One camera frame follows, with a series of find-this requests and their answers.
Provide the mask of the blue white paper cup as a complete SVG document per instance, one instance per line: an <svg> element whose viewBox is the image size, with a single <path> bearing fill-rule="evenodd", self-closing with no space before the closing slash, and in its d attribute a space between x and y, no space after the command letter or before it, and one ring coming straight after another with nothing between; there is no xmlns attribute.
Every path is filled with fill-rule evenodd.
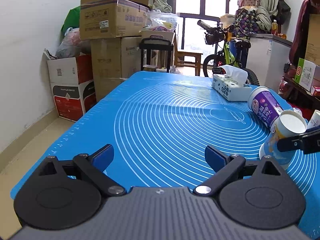
<svg viewBox="0 0 320 240"><path fill-rule="evenodd" d="M306 131L305 119L293 110L284 110L271 127L270 134L260 146L259 158L270 155L276 159L281 167L286 170L296 153L296 150L280 152L277 142L280 139L294 137Z"/></svg>

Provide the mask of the white paper cup floral print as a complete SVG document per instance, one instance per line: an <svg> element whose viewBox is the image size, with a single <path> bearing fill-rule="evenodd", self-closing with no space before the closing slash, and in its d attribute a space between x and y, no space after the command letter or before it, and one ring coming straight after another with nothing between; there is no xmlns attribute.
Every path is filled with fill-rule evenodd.
<svg viewBox="0 0 320 240"><path fill-rule="evenodd" d="M320 111L315 110L310 121L308 122L307 129L312 129L320 126Z"/></svg>

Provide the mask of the clear plastic cup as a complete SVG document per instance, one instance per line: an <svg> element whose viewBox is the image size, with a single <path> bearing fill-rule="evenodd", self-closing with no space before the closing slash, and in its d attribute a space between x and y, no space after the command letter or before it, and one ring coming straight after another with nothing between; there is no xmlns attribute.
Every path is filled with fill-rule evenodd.
<svg viewBox="0 0 320 240"><path fill-rule="evenodd" d="M303 116L302 111L299 108L293 107L292 109L295 113L299 114L300 116Z"/></svg>

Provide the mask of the purple white paper cup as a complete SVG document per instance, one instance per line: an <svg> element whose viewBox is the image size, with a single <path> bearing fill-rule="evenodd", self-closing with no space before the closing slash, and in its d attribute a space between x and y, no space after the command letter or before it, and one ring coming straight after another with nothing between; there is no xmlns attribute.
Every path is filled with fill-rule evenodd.
<svg viewBox="0 0 320 240"><path fill-rule="evenodd" d="M248 98L248 107L268 129L271 129L283 111L279 102L265 86L259 86L252 90Z"/></svg>

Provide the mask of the green white carton box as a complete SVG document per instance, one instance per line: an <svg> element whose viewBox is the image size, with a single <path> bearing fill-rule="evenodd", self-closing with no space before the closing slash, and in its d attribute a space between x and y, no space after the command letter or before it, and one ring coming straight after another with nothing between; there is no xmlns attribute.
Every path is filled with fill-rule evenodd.
<svg viewBox="0 0 320 240"><path fill-rule="evenodd" d="M303 87L305 90L310 91L316 68L317 65L313 62L299 58L294 78L295 83Z"/></svg>

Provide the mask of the large right cardboard box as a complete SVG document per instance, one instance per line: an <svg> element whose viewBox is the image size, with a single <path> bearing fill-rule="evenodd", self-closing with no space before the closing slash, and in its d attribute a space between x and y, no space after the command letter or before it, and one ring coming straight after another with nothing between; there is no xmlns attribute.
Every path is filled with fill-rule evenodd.
<svg viewBox="0 0 320 240"><path fill-rule="evenodd" d="M308 39L305 59L319 65L319 0L307 2L306 18L308 19Z"/></svg>

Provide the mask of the white blue tissue box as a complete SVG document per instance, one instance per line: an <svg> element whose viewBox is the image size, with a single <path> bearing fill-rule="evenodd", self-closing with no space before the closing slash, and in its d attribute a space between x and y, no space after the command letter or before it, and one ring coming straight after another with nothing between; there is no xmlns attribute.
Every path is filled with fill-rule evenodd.
<svg viewBox="0 0 320 240"><path fill-rule="evenodd" d="M238 67L223 65L225 74L213 74L212 88L228 101L247 102L252 88L246 84L248 73Z"/></svg>

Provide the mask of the white chest freezer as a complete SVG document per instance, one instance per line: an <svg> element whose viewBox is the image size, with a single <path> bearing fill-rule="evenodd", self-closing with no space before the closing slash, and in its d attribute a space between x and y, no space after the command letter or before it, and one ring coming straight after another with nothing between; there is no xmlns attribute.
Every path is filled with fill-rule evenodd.
<svg viewBox="0 0 320 240"><path fill-rule="evenodd" d="M272 34L252 34L250 43L246 68L256 74L260 85L277 91L292 42Z"/></svg>

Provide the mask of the blue silicone baking mat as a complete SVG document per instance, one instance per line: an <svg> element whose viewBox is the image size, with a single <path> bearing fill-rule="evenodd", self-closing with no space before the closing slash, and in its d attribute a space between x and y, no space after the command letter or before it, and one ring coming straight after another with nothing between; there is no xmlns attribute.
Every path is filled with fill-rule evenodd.
<svg viewBox="0 0 320 240"><path fill-rule="evenodd" d="M126 194L107 198L88 221L63 230L22 226L13 239L319 239L319 153L297 151L285 170L306 200L297 226L245 227L193 190L214 175L204 150L259 159L270 130L246 102L229 102L205 77L138 72L101 99L48 148L12 196L54 155L71 160L111 144L104 174Z"/></svg>

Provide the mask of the red white cardboard box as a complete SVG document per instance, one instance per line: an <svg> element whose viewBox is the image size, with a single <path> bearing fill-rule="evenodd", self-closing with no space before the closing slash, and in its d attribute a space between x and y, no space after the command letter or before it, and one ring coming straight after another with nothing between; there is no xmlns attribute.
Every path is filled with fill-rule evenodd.
<svg viewBox="0 0 320 240"><path fill-rule="evenodd" d="M58 116L78 121L97 103L91 55L48 59L47 65Z"/></svg>

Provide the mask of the green black bicycle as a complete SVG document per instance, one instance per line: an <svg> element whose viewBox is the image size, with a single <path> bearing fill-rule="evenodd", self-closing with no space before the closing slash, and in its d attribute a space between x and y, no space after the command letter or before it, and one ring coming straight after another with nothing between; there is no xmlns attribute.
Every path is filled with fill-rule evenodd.
<svg viewBox="0 0 320 240"><path fill-rule="evenodd" d="M248 85L259 86L259 80L256 74L242 64L243 52L248 52L251 43L246 39L233 38L233 32L238 29L238 25L231 24L227 27L211 27L202 20L198 20L197 25L205 30L205 43L207 45L218 45L223 42L223 47L215 54L208 55L202 64L202 70L205 77L208 77L208 66L212 63L212 72L214 74L225 74L222 70L223 65L230 65L240 68L247 73L246 83Z"/></svg>

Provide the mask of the lower brown cardboard box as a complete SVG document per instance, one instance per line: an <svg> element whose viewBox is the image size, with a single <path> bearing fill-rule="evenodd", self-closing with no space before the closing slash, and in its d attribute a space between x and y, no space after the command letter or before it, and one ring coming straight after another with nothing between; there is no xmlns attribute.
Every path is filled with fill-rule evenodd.
<svg viewBox="0 0 320 240"><path fill-rule="evenodd" d="M95 94L100 101L118 85L141 70L140 37L91 41Z"/></svg>

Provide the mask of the brown cardboard box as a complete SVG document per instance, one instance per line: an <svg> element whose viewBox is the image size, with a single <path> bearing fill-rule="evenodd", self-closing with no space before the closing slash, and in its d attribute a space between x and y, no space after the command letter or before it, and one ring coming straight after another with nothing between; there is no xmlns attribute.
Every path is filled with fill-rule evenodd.
<svg viewBox="0 0 320 240"><path fill-rule="evenodd" d="M148 7L131 0L80 0L80 38L137 36L146 25Z"/></svg>
<svg viewBox="0 0 320 240"><path fill-rule="evenodd" d="M141 70L140 37L91 41L95 94L100 101L118 85Z"/></svg>

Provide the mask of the wooden chair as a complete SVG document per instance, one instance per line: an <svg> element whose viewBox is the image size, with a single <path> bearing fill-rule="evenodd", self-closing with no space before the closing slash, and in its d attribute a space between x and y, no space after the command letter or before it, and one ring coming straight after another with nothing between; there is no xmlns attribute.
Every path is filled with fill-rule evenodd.
<svg viewBox="0 0 320 240"><path fill-rule="evenodd" d="M177 35L174 37L174 66L191 67L195 69L195 75L200 76L202 53L189 52L178 49Z"/></svg>

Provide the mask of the top brown cardboard box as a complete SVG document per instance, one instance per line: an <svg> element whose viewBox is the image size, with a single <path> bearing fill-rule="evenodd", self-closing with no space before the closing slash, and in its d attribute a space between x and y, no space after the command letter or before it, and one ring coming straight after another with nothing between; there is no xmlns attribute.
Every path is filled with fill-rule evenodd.
<svg viewBox="0 0 320 240"><path fill-rule="evenodd" d="M148 7L131 0L80 0L80 38L137 36L146 25Z"/></svg>

